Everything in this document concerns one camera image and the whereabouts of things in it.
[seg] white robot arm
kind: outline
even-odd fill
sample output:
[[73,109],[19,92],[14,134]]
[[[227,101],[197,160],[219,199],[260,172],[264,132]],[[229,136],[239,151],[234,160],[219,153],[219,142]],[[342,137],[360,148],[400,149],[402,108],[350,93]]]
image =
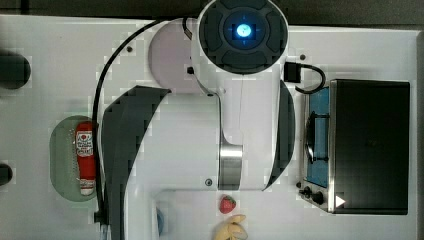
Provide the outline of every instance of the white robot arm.
[[280,93],[287,27],[269,0],[212,1],[192,38],[205,94],[136,87],[106,109],[98,139],[112,240],[158,240],[161,191],[262,191],[275,181],[285,167],[279,125],[294,122],[280,110],[291,99]]

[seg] white surface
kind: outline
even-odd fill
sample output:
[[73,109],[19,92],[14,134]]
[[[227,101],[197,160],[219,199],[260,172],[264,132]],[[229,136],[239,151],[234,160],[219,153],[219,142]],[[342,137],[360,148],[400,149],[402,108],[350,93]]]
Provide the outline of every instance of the white surface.
[[[0,187],[1,239],[98,239],[95,200],[71,203],[53,189],[50,134],[64,118],[91,114],[103,64],[142,21],[52,17],[0,17],[0,47],[17,48],[32,64],[31,81],[18,91],[0,89],[0,159],[15,171]],[[416,32],[292,27],[289,55],[305,54],[333,78],[409,80],[411,165],[407,216],[334,216],[297,197],[295,155],[268,192],[233,192],[235,213],[247,215],[249,239],[416,239]],[[131,43],[105,81],[104,102],[136,84],[157,86],[148,70],[152,32]],[[315,75],[305,73],[308,79]],[[299,150],[301,131],[297,131]],[[211,239],[226,219],[217,210],[222,192],[169,192],[159,198],[165,216],[161,239]]]

